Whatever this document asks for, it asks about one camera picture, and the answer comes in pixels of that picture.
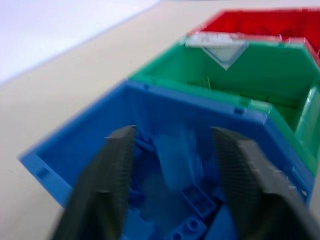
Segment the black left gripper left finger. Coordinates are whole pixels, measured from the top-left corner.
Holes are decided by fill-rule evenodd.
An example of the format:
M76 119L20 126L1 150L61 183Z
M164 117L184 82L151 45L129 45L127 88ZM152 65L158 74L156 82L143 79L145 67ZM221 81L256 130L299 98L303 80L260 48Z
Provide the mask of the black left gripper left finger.
M118 240L128 208L136 127L119 128L80 175L53 240Z

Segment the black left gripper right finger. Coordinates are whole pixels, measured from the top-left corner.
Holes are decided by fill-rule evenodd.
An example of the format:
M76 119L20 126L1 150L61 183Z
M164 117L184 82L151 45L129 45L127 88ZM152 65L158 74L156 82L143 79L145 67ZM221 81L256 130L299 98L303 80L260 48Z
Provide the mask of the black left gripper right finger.
M282 171L256 142L212 129L221 184L241 240L318 240L320 227Z

